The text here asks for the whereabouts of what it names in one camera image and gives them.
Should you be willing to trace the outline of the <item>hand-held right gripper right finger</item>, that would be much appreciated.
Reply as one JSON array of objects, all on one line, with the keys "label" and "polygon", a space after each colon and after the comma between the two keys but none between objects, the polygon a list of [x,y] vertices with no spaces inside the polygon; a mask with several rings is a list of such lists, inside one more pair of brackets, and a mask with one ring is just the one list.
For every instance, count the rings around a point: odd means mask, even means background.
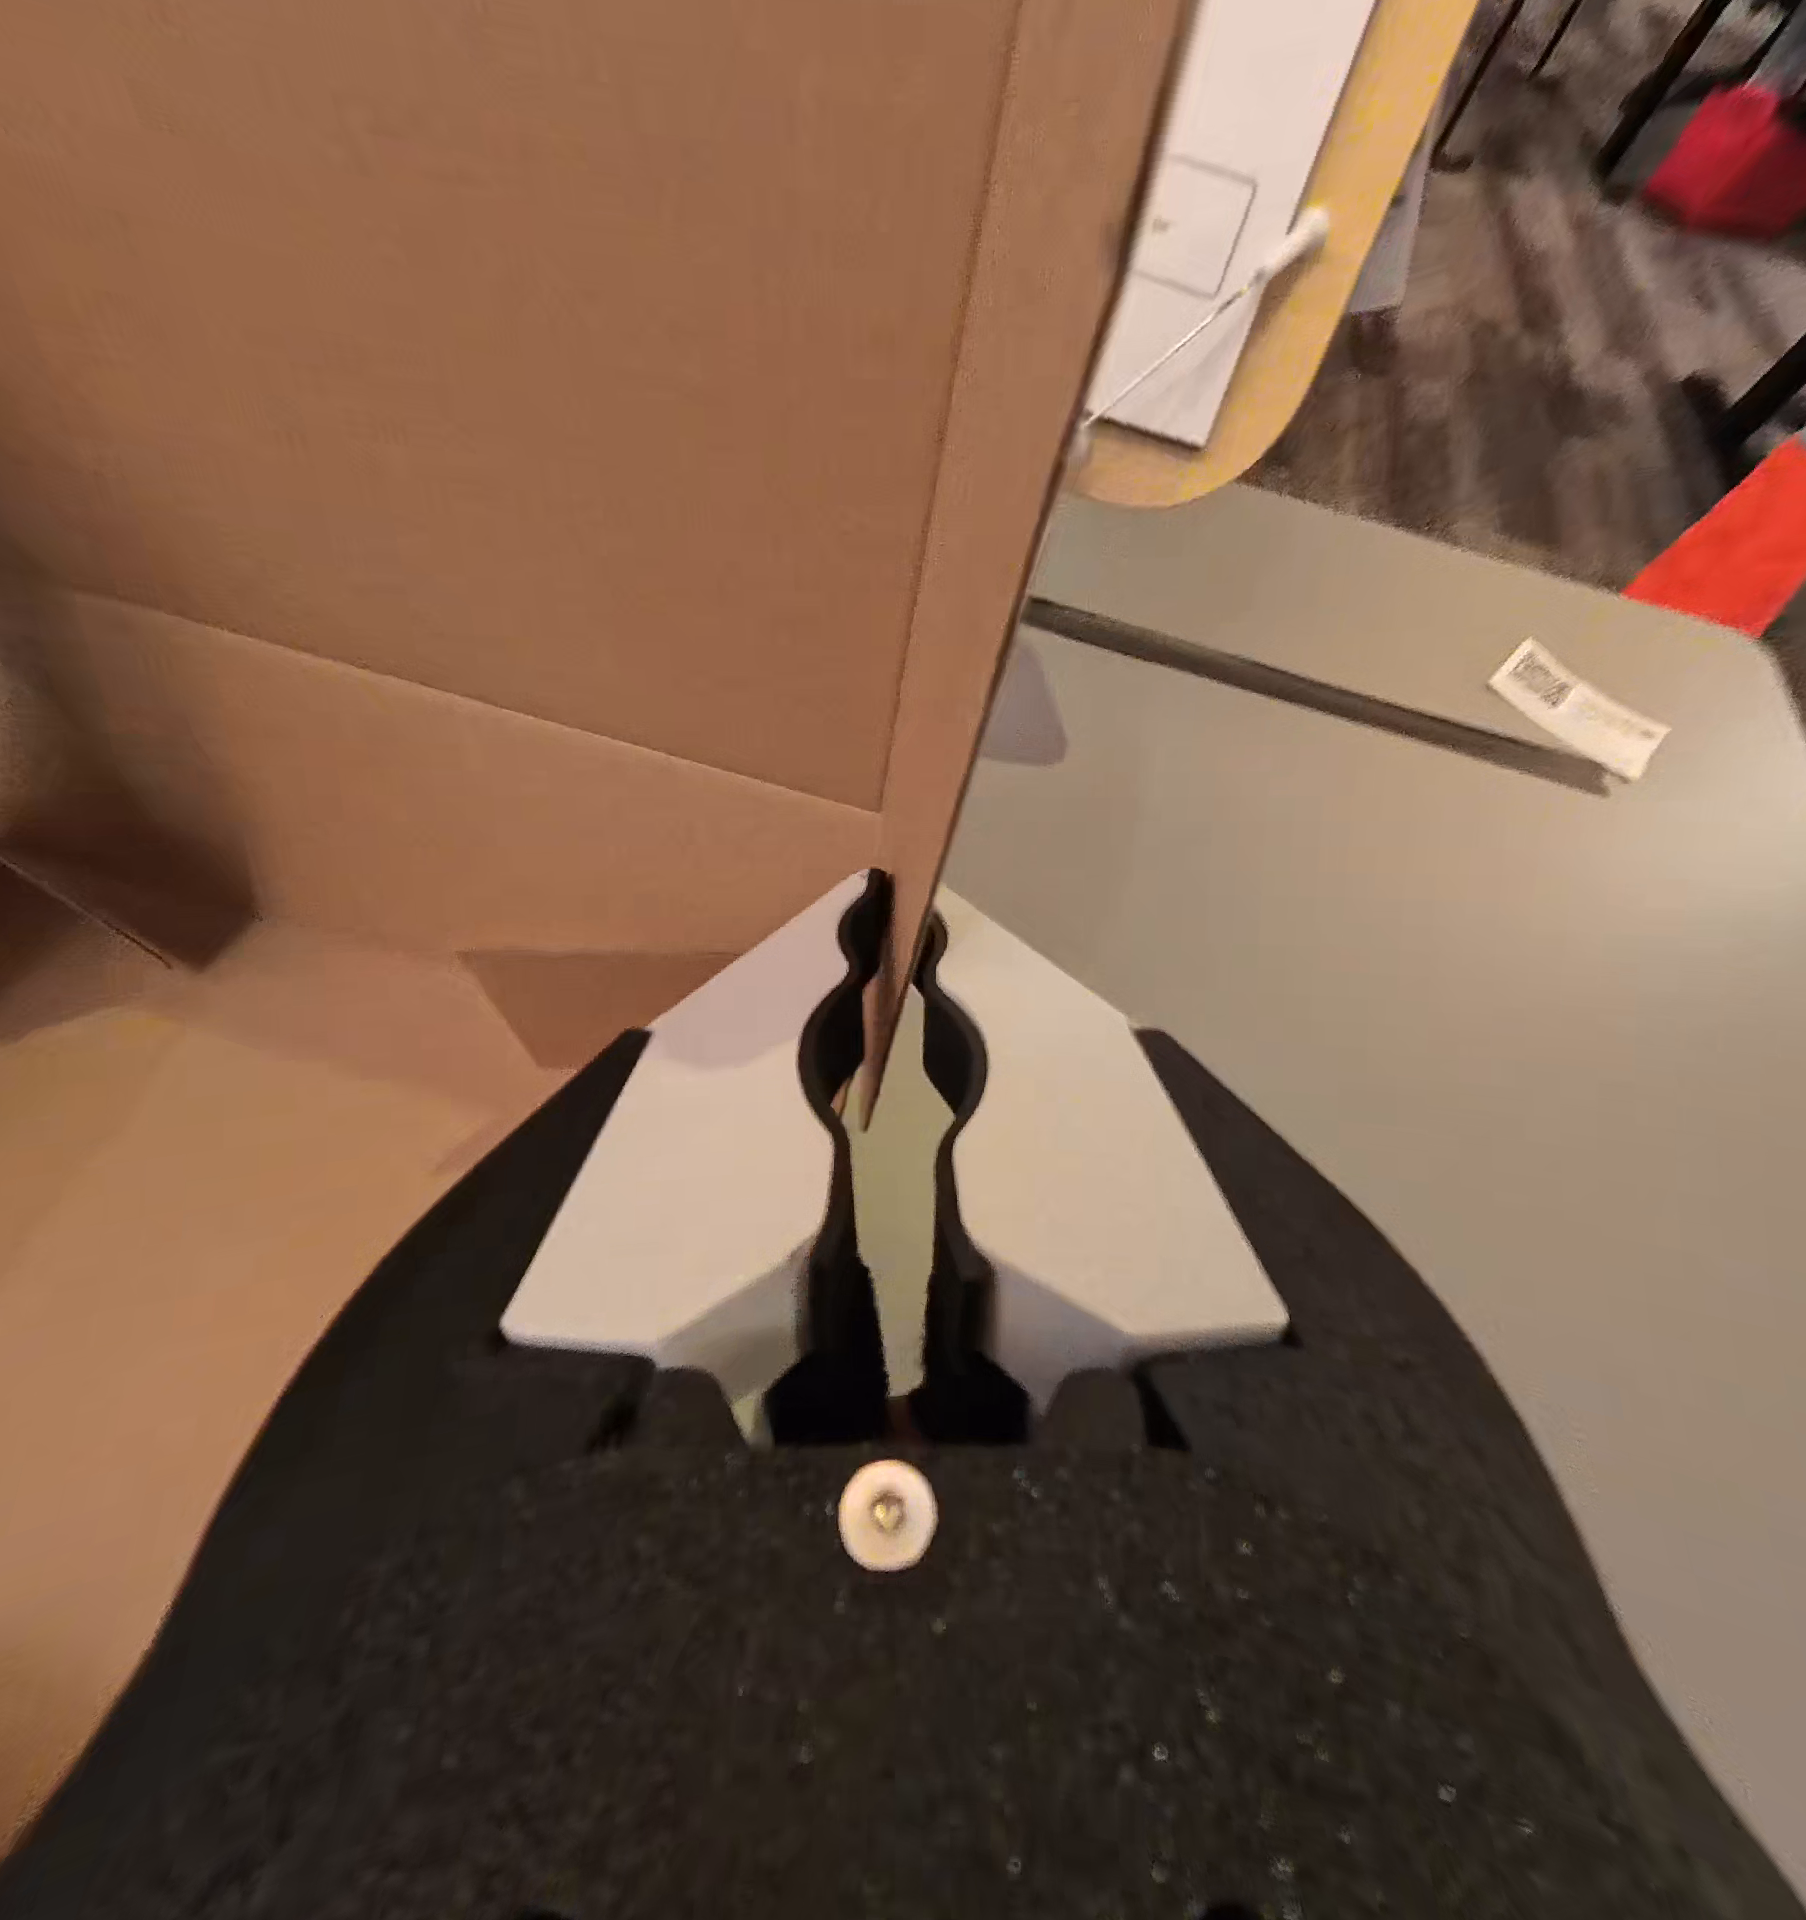
[{"label": "hand-held right gripper right finger", "polygon": [[1068,1380],[1266,1346],[1290,1312],[1140,1030],[942,893],[916,970],[949,1110],[914,1427],[1021,1444]]}]

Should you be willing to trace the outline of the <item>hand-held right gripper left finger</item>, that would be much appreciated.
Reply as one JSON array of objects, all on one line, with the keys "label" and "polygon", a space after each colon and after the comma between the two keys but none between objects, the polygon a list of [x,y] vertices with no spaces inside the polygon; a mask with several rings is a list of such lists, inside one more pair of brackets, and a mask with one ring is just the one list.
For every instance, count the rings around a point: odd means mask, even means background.
[{"label": "hand-held right gripper left finger", "polygon": [[780,1438],[882,1425],[840,1102],[888,925],[888,873],[851,873],[652,1021],[502,1312],[509,1346],[704,1374]]}]

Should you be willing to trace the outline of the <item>brown cardboard box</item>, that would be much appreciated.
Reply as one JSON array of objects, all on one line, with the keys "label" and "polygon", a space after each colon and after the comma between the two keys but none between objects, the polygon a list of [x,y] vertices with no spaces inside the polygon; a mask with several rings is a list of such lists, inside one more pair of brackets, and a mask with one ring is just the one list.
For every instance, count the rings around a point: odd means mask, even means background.
[{"label": "brown cardboard box", "polygon": [[0,4],[0,1862],[275,1402],[843,882],[881,1083],[1186,4]]}]

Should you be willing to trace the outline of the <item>white barcode label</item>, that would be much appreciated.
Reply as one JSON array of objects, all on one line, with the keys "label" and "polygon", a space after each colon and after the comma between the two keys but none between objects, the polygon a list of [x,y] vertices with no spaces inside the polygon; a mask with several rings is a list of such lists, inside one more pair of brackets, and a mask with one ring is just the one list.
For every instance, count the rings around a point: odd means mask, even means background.
[{"label": "white barcode label", "polygon": [[1489,677],[1489,693],[1617,781],[1639,781],[1669,726],[1589,684],[1527,637]]}]

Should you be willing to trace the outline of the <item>orange red cloth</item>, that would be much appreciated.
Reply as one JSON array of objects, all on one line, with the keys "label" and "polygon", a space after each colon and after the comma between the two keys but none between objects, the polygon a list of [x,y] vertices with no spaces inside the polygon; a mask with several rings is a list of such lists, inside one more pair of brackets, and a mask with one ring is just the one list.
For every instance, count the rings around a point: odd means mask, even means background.
[{"label": "orange red cloth", "polygon": [[1644,608],[1762,637],[1806,584],[1806,424],[1622,588]]}]

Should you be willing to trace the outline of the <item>black furniture leg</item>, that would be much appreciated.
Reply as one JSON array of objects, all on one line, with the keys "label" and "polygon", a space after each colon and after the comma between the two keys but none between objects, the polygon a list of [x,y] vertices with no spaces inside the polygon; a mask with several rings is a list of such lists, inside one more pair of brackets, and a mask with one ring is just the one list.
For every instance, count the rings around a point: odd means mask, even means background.
[{"label": "black furniture leg", "polygon": [[1746,445],[1761,429],[1777,419],[1787,401],[1806,390],[1806,328],[1785,347],[1770,366],[1724,410],[1721,439],[1729,448]]},{"label": "black furniture leg", "polygon": [[1609,191],[1620,161],[1647,129],[1674,84],[1703,47],[1732,2],[1697,2],[1686,13],[1682,27],[1669,39],[1658,60],[1644,73],[1617,108],[1617,116],[1607,138],[1596,146],[1589,158],[1592,178]]}]

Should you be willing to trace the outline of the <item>wooden table with rounded corner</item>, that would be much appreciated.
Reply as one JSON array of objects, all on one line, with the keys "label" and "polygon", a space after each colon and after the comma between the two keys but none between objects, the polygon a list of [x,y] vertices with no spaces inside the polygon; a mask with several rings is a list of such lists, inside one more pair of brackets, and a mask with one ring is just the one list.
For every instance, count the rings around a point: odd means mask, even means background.
[{"label": "wooden table with rounded corner", "polygon": [[1475,4],[1378,2],[1315,168],[1306,209],[1329,216],[1321,252],[1278,278],[1249,327],[1204,448],[1106,424],[1071,448],[1069,489],[1114,508],[1168,510],[1237,481],[1296,419],[1371,248],[1412,170]]}]

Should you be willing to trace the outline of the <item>white paper sheet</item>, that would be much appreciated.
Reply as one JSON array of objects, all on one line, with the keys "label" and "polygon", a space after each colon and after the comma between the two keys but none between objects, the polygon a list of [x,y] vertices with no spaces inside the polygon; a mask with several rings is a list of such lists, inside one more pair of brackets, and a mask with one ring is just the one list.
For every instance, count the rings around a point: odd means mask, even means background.
[{"label": "white paper sheet", "polygon": [[1197,4],[1084,429],[1209,443],[1264,293],[1329,234],[1304,190],[1374,11]]}]

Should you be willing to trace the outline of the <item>red bag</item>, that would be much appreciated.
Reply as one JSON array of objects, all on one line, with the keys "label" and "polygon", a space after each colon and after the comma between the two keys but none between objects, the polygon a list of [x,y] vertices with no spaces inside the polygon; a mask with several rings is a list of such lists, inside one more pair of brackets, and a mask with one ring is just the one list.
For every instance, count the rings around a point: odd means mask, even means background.
[{"label": "red bag", "polygon": [[1713,91],[1637,191],[1669,222],[1775,239],[1806,219],[1806,94]]}]

